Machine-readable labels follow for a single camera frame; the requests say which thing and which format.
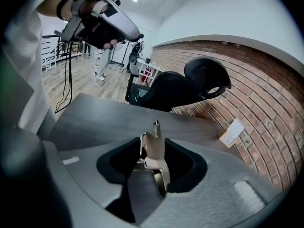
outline white wall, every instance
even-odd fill
[[[150,57],[152,53],[152,44],[159,30],[162,20],[153,15],[145,15],[139,12],[124,10],[126,15],[137,25],[139,31],[144,34],[143,57]]]
[[[280,0],[189,0],[164,21],[153,46],[204,39],[262,50],[304,76],[303,37]]]
[[[63,20],[39,14],[42,23],[42,35],[54,35],[54,30],[61,32],[67,25]]]

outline red object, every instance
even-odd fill
[[[146,68],[146,71],[144,72],[144,74],[146,75],[150,75],[151,69],[150,68]],[[142,82],[144,82],[146,80],[146,76],[142,75]]]

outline table surface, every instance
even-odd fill
[[[150,131],[157,120],[164,138],[199,144],[240,158],[233,146],[227,148],[218,139],[221,128],[213,120],[156,111],[86,94],[79,94],[62,113],[49,140],[59,151],[88,148],[139,137]]]
[[[157,66],[157,65],[154,65],[154,64],[151,64],[151,63],[146,63],[146,62],[144,61],[144,59],[139,58],[139,59],[137,59],[137,62],[142,63],[142,64],[145,64],[145,65],[147,65],[147,66],[149,66],[149,67],[152,67],[152,68],[154,68],[154,69],[156,69],[156,70],[158,70],[158,71],[163,72],[163,70],[162,70],[162,68],[161,68],[160,66]]]

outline wooden floor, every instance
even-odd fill
[[[93,65],[96,59],[92,56],[90,59],[84,59],[78,57],[72,59],[72,82],[73,82],[73,99],[79,93],[85,93],[88,95],[98,96],[100,98],[106,98],[115,100],[118,102],[124,102],[124,97],[128,85],[130,74],[119,65],[111,65],[106,70],[106,79],[104,81],[98,80],[95,77],[93,71]],[[68,62],[66,73],[66,89],[65,97],[69,90],[68,83]],[[55,110],[57,102],[62,99],[62,93],[65,84],[65,62],[58,62],[57,67],[43,71],[43,83],[45,85],[48,97],[51,101],[51,106]],[[69,102],[70,96],[66,99],[65,103],[61,106],[65,106]]]

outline black wristband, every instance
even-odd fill
[[[57,9],[56,9],[56,14],[57,14],[57,17],[62,19],[62,20],[66,20],[64,19],[62,16],[61,16],[61,10],[62,10],[62,7],[65,5],[65,3],[67,2],[68,0],[61,0],[58,5],[57,5]]]

